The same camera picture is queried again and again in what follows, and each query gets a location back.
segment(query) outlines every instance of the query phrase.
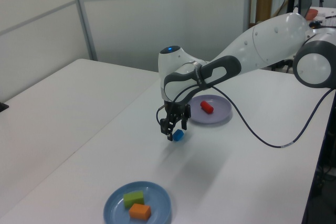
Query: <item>white table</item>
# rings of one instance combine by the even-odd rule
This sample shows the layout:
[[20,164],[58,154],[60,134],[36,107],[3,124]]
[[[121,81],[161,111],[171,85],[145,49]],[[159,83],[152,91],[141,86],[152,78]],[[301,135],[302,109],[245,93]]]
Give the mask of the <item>white table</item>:
[[[326,92],[301,85],[291,74],[266,70],[218,87],[272,144],[293,140]],[[172,223],[301,223],[333,96],[323,101],[301,139],[288,148],[260,143],[235,111],[217,127],[189,122],[184,140],[171,143],[155,119],[163,103],[157,81],[0,223],[103,224],[111,193],[137,180],[167,190]]]
[[0,217],[158,78],[77,60],[7,101],[0,113]]

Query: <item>orange block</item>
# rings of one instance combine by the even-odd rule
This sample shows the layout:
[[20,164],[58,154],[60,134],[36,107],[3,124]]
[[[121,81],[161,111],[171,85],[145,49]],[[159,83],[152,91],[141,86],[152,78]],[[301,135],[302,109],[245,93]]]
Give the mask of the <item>orange block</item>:
[[133,206],[130,208],[129,213],[131,218],[148,220],[148,218],[151,216],[151,207],[134,203]]

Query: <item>black cable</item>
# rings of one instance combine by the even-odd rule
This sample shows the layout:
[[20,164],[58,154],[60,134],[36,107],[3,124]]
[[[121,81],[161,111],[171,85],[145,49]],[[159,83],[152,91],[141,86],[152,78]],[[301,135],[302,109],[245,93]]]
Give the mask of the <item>black cable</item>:
[[[175,99],[173,100],[173,102],[172,102],[172,104],[171,104],[169,113],[167,114],[167,117],[170,115],[170,113],[172,113],[172,110],[173,110],[173,106],[174,106],[174,104],[175,104],[175,101],[180,97],[180,95],[183,94],[183,93],[184,93],[185,91],[187,91],[188,89],[191,89],[191,88],[193,88],[193,87],[198,87],[198,85],[195,84],[195,85],[191,85],[191,86],[189,86],[188,88],[185,88],[184,90],[182,90],[182,91],[175,97]],[[156,120],[157,120],[157,122],[158,122],[158,124],[159,124],[160,126],[161,126],[161,124],[160,124],[160,121],[159,121],[158,114],[159,114],[159,111],[162,110],[164,107],[165,107],[165,105],[159,107],[158,110],[157,110],[157,112],[156,112]]]
[[263,142],[264,144],[272,147],[272,148],[285,148],[287,146],[290,146],[292,145],[293,143],[295,143],[299,138],[300,136],[304,133],[304,131],[306,130],[308,124],[310,123],[312,117],[314,116],[316,110],[318,109],[318,107],[320,106],[321,102],[327,97],[327,95],[329,93],[331,93],[331,91],[333,91],[334,89],[330,89],[328,90],[323,96],[322,98],[320,99],[320,101],[316,104],[313,112],[311,113],[310,117],[308,118],[306,124],[304,125],[303,129],[301,130],[301,132],[299,133],[299,135],[290,143],[288,144],[285,144],[285,145],[272,145],[272,144],[269,144],[267,143],[266,141],[264,141],[263,139],[261,139],[252,129],[251,127],[248,125],[248,123],[246,122],[246,120],[244,119],[243,115],[241,114],[241,112],[239,111],[239,109],[237,108],[237,106],[234,104],[234,102],[225,94],[223,93],[221,90],[219,90],[218,88],[216,87],[212,87],[213,89],[217,90],[220,94],[222,94],[232,105],[233,107],[235,107],[236,111],[238,112],[239,116],[241,117],[242,121],[245,123],[246,127],[251,131],[251,133],[256,137],[258,138],[261,142]]
[[280,8],[279,8],[279,11],[278,11],[278,13],[277,13],[277,16],[279,15],[281,9],[283,8],[285,1],[286,1],[286,0],[283,0],[283,3],[282,3],[282,5],[281,5]]
[[287,70],[286,70],[286,73],[288,73],[288,71],[289,71],[290,68],[291,68],[291,66],[288,65],[288,68],[287,68]]

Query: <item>green sponge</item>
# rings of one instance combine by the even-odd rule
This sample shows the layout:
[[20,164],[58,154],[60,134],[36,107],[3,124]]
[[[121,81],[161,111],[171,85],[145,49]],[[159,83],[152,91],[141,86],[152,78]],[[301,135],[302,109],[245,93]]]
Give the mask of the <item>green sponge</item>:
[[143,199],[143,191],[134,191],[129,194],[124,194],[124,205],[126,208],[130,208],[134,203],[145,204]]

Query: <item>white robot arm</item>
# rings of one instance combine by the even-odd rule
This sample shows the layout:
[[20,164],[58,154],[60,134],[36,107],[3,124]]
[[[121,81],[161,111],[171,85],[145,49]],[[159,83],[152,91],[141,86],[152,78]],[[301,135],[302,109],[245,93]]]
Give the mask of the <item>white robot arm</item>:
[[161,132],[172,140],[181,120],[186,130],[188,101],[199,91],[236,75],[260,69],[295,55],[296,78],[313,88],[336,87],[336,30],[311,29],[299,14],[284,14],[262,22],[241,34],[210,62],[188,55],[179,46],[159,54],[161,95],[167,117]]

